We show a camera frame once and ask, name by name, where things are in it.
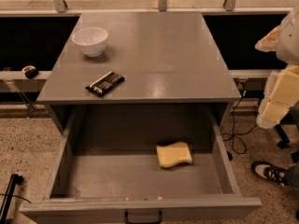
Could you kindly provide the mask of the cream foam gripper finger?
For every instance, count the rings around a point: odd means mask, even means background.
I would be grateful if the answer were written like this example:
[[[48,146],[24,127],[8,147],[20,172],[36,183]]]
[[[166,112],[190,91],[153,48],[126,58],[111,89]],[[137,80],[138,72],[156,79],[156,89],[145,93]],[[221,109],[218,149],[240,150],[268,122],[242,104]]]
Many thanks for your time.
[[[279,27],[272,29],[266,36],[259,40],[255,48],[262,52],[271,52],[277,50],[277,40],[278,40],[278,30]]]
[[[271,129],[280,124],[299,101],[299,66],[289,64],[285,69],[272,71],[266,81],[256,123]]]

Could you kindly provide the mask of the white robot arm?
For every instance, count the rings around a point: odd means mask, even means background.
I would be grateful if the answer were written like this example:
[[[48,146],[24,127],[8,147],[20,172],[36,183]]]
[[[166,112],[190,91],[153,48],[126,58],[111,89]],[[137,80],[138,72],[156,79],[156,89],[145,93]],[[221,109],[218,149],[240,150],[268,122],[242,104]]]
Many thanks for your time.
[[[287,64],[280,72],[271,72],[258,110],[257,125],[271,129],[280,124],[299,101],[299,5],[259,40],[255,48],[263,52],[274,51],[277,58]]]

